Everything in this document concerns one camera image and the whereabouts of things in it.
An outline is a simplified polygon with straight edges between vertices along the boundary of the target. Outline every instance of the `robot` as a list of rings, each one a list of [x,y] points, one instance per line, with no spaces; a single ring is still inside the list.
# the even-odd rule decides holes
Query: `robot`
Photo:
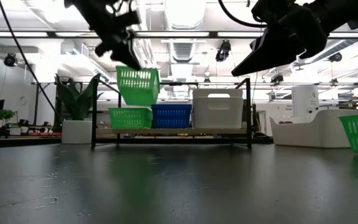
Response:
[[[65,0],[65,5],[74,5],[102,40],[95,49],[98,56],[112,50],[112,60],[140,70],[132,49],[135,35],[126,28],[140,23],[138,13],[129,10],[116,16],[116,10],[112,14],[106,10],[107,5],[114,9],[115,4],[131,5],[132,1]],[[222,0],[218,1],[232,20],[264,29],[263,36],[250,45],[252,53],[232,71],[235,77],[292,63],[297,55],[301,59],[312,57],[325,48],[330,32],[346,23],[351,29],[358,28],[358,0],[315,0],[302,6],[295,0],[258,0],[251,11],[259,24],[240,21],[227,11]]]

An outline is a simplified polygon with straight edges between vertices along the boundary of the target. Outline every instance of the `dark table surface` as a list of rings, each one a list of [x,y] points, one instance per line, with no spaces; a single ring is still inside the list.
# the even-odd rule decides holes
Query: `dark table surface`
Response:
[[[350,150],[0,149],[0,223],[358,223]]]

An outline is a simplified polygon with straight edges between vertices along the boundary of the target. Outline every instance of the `ceiling duct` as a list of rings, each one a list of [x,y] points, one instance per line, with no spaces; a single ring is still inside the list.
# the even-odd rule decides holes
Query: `ceiling duct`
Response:
[[[167,30],[201,30],[204,22],[206,0],[165,0],[165,25]],[[191,62],[196,52],[197,43],[175,41],[169,43],[171,62]],[[192,64],[172,64],[174,80],[190,78]]]
[[[330,46],[317,54],[316,56],[309,58],[306,60],[306,63],[315,63],[322,59],[328,58],[333,54],[345,49],[346,47],[352,46],[353,44],[357,43],[358,40],[333,40],[330,41]]]
[[[55,30],[53,22],[57,22],[59,18],[59,10],[64,9],[63,1],[56,0],[20,0],[27,6],[30,12],[49,29]]]
[[[77,56],[83,60],[86,66],[93,75],[101,75],[103,81],[110,81],[109,73],[98,63],[95,62],[89,55],[89,48],[84,43],[75,42],[73,40],[64,40],[61,45],[61,54],[70,54]]]

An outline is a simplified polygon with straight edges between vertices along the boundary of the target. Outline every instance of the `white bin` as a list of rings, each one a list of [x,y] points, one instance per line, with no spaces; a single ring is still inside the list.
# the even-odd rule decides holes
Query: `white bin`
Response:
[[[242,90],[194,90],[193,127],[240,129],[242,103]]]

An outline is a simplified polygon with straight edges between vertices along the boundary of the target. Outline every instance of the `blue basket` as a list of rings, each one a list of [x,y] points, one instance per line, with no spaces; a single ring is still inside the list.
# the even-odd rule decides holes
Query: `blue basket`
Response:
[[[154,128],[188,128],[191,105],[152,105]]]

